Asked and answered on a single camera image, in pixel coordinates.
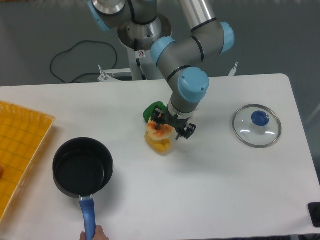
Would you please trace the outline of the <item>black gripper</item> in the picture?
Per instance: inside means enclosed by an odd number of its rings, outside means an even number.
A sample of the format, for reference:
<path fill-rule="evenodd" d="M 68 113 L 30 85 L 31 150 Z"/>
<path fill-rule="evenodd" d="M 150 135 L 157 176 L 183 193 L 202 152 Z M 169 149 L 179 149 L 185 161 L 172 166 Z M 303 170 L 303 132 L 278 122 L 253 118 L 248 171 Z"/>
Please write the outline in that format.
<path fill-rule="evenodd" d="M 195 132 L 197 126 L 192 123 L 187 123 L 190 117 L 182 119 L 180 115 L 170 113 L 167 109 L 162 110 L 158 105 L 155 106 L 151 114 L 151 120 L 155 122 L 155 129 L 159 130 L 161 125 L 170 125 L 175 128 L 177 136 L 179 138 L 189 139 Z"/>

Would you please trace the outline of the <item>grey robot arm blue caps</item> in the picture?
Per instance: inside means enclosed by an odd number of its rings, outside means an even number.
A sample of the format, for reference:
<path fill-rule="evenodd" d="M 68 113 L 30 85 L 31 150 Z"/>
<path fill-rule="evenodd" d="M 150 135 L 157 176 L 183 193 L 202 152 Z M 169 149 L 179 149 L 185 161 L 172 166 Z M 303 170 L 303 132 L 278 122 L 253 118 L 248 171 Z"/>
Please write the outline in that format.
<path fill-rule="evenodd" d="M 196 64 L 233 46 L 230 25 L 217 20 L 207 0 L 182 0 L 191 35 L 177 42 L 155 0 L 90 0 L 87 5 L 101 29 L 117 28 L 133 80 L 164 78 L 171 88 L 166 109 L 155 107 L 151 120 L 157 127 L 173 127 L 178 138 L 192 136 L 196 126 L 189 119 L 209 88 L 208 75 Z"/>

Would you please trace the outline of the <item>person's hand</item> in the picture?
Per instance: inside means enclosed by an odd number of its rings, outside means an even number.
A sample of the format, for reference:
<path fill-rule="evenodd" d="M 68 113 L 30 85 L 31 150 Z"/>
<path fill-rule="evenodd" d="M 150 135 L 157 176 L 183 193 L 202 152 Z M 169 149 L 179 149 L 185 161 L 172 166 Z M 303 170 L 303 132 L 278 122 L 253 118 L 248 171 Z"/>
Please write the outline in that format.
<path fill-rule="evenodd" d="M 80 233 L 80 240 L 86 240 L 86 233 L 85 232 L 81 232 Z M 97 225 L 95 228 L 95 235 L 92 238 L 92 240 L 110 240 L 106 234 L 104 233 L 104 230 L 102 228 L 101 225 Z"/>

